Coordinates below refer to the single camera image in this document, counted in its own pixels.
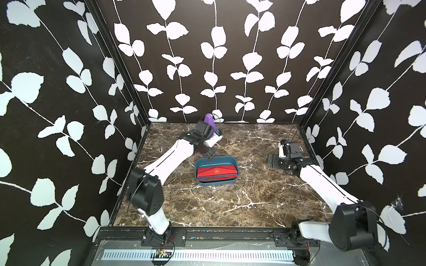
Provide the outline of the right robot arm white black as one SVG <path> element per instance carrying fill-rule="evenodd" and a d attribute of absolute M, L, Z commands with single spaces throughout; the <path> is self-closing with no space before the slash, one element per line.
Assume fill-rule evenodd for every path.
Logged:
<path fill-rule="evenodd" d="M 310 185 L 332 211 L 329 223 L 296 222 L 296 239 L 324 241 L 344 252 L 378 246 L 379 215 L 375 207 L 337 185 L 317 162 L 303 155 L 298 142 L 281 140 L 278 155 L 269 154 L 267 166 L 289 170 Z"/>

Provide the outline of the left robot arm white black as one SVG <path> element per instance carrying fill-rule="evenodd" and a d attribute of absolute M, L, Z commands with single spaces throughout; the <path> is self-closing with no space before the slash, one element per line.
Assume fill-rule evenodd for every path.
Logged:
<path fill-rule="evenodd" d="M 128 183 L 128 201 L 144 215 L 149 228 L 164 235 L 170 222 L 163 211 L 163 185 L 174 170 L 187 158 L 199 153 L 207 161 L 217 156 L 214 148 L 223 138 L 213 114 L 206 114 L 189 132 L 182 133 L 173 146 L 152 164 L 132 171 Z"/>

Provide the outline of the teal plastic storage box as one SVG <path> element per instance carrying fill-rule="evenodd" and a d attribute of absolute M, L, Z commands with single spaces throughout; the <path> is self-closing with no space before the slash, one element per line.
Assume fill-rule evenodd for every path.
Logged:
<path fill-rule="evenodd" d="M 239 167 L 238 167 L 236 159 L 232 156 L 217 156 L 213 158 L 211 161 L 207 161 L 204 158 L 197 160 L 195 164 L 195 177 L 196 177 L 197 170 L 199 168 L 211 167 L 211 166 L 223 166 L 223 165 L 234 165 L 239 173 L 238 177 L 231 180 L 216 180 L 216 181 L 207 181 L 207 182 L 200 182 L 196 178 L 196 181 L 203 187 L 234 184 L 240 176 L 240 171 L 239 171 Z"/>

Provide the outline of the red envelope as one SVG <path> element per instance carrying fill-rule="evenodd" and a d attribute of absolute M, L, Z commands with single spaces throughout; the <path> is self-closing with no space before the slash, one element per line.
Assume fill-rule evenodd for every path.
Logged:
<path fill-rule="evenodd" d="M 196 173 L 196 178 L 200 182 L 216 181 L 216 180 L 231 180 L 239 175 L 234 165 L 211 166 L 199 168 Z"/>

